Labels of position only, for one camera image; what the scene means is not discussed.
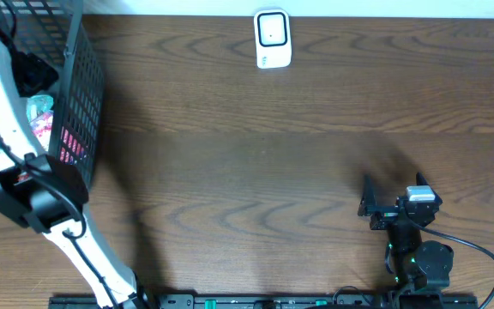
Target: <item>black wire basket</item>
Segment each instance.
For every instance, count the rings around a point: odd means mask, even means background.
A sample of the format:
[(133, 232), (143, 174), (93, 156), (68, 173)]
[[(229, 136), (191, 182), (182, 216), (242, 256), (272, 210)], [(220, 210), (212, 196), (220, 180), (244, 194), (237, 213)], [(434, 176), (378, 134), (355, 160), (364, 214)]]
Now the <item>black wire basket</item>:
[(93, 177), (104, 77), (81, 24), (82, 0), (0, 2), (0, 27), (16, 17), (15, 45), (43, 58), (59, 74), (53, 98), (48, 153), (74, 164), (88, 187)]

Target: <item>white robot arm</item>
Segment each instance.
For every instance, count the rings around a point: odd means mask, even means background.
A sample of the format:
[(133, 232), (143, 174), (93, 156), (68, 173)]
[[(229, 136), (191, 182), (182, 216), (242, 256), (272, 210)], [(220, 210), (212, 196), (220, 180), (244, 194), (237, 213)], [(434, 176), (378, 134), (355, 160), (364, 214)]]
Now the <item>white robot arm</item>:
[[(9, 48), (4, 35), (0, 31), (0, 212), (57, 245), (87, 280), (99, 307), (150, 307), (133, 271), (97, 229), (77, 169), (49, 157), (32, 133), (27, 98), (15, 82), (21, 72), (13, 72), (13, 62), (24, 54)], [(77, 187), (84, 192), (75, 192)]]

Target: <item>electric cable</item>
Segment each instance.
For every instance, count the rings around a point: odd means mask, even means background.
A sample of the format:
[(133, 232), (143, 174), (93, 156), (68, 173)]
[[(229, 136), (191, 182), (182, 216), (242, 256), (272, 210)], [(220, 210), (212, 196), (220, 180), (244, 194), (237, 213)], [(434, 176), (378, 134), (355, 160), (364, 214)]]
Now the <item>electric cable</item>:
[(7, 46), (7, 48), (9, 48), (9, 52), (15, 53), (17, 52), (17, 50), (13, 38), (16, 34), (16, 15), (9, 3), (5, 3), (5, 2), (3, 3), (5, 6), (8, 6), (8, 9), (11, 12), (11, 15), (13, 16), (13, 26), (11, 27), (10, 30), (10, 36), (0, 28), (0, 40), (3, 42), (5, 46)]
[(409, 284), (406, 284), (400, 290), (395, 294), (394, 300), (392, 302), (392, 307), (395, 309), (401, 309), (400, 308), (400, 297), (409, 289), (411, 286)]
[[(419, 224), (417, 224), (415, 221), (413, 221), (411, 218), (409, 218), (409, 215), (407, 214), (407, 211), (405, 209), (403, 209), (403, 212), (407, 218), (407, 220), (409, 221), (409, 223), (413, 226), (413, 227), (416, 227), (418, 230), (420, 231), (423, 231), (423, 232), (427, 232), (427, 233), (430, 233), (432, 235), (436, 235), (438, 237), (441, 237), (441, 238), (444, 238), (444, 239), (447, 239), (447, 240), (453, 240), (459, 244), (463, 244), (463, 245), (467, 245), (477, 251), (480, 251), (480, 252), (483, 252), (485, 253), (487, 256), (489, 256), (489, 258), (491, 258), (493, 261), (494, 261), (494, 254), (493, 252), (485, 249), (484, 247), (480, 246), (480, 245), (476, 245), (470, 241), (467, 241), (467, 240), (464, 240), (464, 239), (460, 239), (460, 238), (456, 238), (455, 236), (451, 236), (451, 235), (447, 235), (446, 233), (441, 233), (441, 232), (438, 232), (438, 231), (434, 231), (432, 229), (429, 229), (429, 228), (426, 228), (426, 227), (422, 227), (420, 226)], [(493, 299), (494, 297), (494, 286), (493, 286), (493, 289), (491, 290), (491, 292), (489, 293), (489, 296), (487, 296), (487, 298), (484, 300), (484, 302), (481, 304), (481, 306), (479, 306), (479, 309), (484, 309), (487, 307), (487, 305), (489, 305), (489, 303), (491, 302), (491, 300)]]
[(77, 240), (83, 235), (85, 235), (85, 232), (87, 231), (87, 223), (85, 221), (85, 216), (77, 209), (75, 206), (75, 203), (67, 197), (64, 193), (62, 193), (58, 188), (56, 188), (53, 184), (51, 184), (50, 181), (47, 180), (47, 176), (45, 175), (44, 172), (41, 172), (35, 167), (29, 166), (26, 162), (21, 161), (16, 155), (14, 155), (7, 144), (3, 141), (3, 138), (1, 137), (0, 134), (0, 149), (9, 157), (13, 163), (17, 167), (19, 167), (23, 172), (27, 173), (32, 177), (33, 181), (37, 182), (41, 186), (45, 187), (49, 192), (56, 194), (58, 197), (61, 198), (61, 200), (69, 205), (68, 209), (72, 212), (75, 212), (75, 215), (79, 215), (80, 218), (80, 223), (81, 223), (81, 232), (78, 235), (73, 235), (71, 233), (67, 232), (62, 232), (63, 237), (68, 239), (71, 243), (72, 246), (75, 248), (77, 253), (79, 254), (80, 258), (83, 260), (83, 263), (93, 272), (93, 274), (97, 277), (99, 280), (100, 284), (106, 291), (108, 298), (111, 301), (111, 304), (114, 308), (118, 309), (119, 304), (117, 303), (116, 299), (114, 298), (113, 294), (111, 293), (110, 288), (108, 287), (105, 278), (94, 268), (93, 264), (91, 261), (88, 259), (88, 257), (85, 255), (83, 250), (80, 248), (80, 246), (77, 244)]
[(3, 4), (7, 7), (13, 19), (13, 26), (10, 29), (10, 38), (14, 39), (16, 36), (16, 13), (14, 12), (13, 6), (10, 4), (9, 0), (1, 0), (1, 2), (3, 2)]
[(365, 302), (367, 303), (367, 305), (369, 305), (369, 306), (371, 305), (371, 302), (369, 301), (369, 299), (367, 299), (367, 297), (363, 294), (363, 292), (361, 292), (361, 291), (359, 290), (359, 288), (356, 288), (356, 287), (354, 287), (354, 286), (344, 286), (344, 287), (342, 287), (342, 288), (339, 288), (339, 290), (338, 290), (338, 291), (336, 291), (336, 292), (334, 293), (334, 295), (333, 295), (333, 299), (332, 299), (333, 304), (336, 304), (336, 303), (339, 301), (339, 300), (337, 299), (337, 297), (339, 297), (340, 293), (341, 293), (342, 291), (344, 291), (345, 289), (347, 289), (347, 288), (350, 288), (350, 289), (356, 290), (356, 292), (358, 292), (358, 294), (359, 294), (359, 295), (361, 295), (361, 297), (363, 297), (363, 299), (365, 300)]

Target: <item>wooden table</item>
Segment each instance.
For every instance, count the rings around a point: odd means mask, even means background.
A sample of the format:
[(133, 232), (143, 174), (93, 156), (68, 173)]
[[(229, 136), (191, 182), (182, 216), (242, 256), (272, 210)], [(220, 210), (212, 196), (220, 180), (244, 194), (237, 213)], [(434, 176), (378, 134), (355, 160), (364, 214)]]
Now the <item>wooden table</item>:
[[(256, 67), (251, 18), (84, 22), (107, 86), (93, 216), (153, 291), (393, 284), (386, 233), (356, 216), (363, 173), (392, 203), (423, 172), (444, 201), (431, 227), (494, 251), (494, 21), (292, 18), (282, 70)], [(447, 291), (483, 301), (494, 263), (444, 243)], [(0, 307), (89, 293), (0, 216)]]

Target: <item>black base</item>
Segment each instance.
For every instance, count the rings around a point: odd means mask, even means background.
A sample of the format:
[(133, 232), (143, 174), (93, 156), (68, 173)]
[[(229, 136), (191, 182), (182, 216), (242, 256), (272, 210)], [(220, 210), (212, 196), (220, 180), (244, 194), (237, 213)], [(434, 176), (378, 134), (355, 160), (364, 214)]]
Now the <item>black base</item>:
[[(366, 295), (372, 302), (373, 296)], [(160, 309), (306, 309), (313, 306), (333, 304), (331, 295), (322, 296), (192, 296), (188, 294), (159, 295)], [(351, 308), (369, 308), (358, 294), (341, 294), (338, 304)], [(474, 296), (443, 296), (442, 309), (477, 309)], [(406, 302), (407, 308), (415, 308)], [(99, 309), (94, 297), (52, 297), (49, 309)]]

